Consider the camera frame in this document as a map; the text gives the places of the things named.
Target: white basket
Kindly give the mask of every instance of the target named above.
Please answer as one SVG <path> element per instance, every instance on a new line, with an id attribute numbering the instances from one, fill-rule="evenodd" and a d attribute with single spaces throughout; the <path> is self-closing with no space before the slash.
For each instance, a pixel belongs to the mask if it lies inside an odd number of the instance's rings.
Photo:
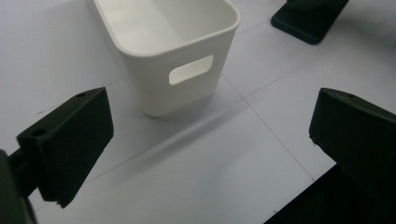
<path id="1" fill-rule="evenodd" d="M 210 95 L 240 22 L 228 0 L 90 0 L 140 107 L 159 117 Z"/>

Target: handle cutout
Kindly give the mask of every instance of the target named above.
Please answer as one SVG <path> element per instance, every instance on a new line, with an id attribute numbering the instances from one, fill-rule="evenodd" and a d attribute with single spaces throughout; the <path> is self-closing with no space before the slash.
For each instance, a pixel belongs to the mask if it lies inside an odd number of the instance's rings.
<path id="1" fill-rule="evenodd" d="M 213 55 L 209 55 L 195 62 L 187 63 L 175 68 L 169 74 L 169 84 L 176 85 L 209 71 L 212 67 L 213 58 Z"/>

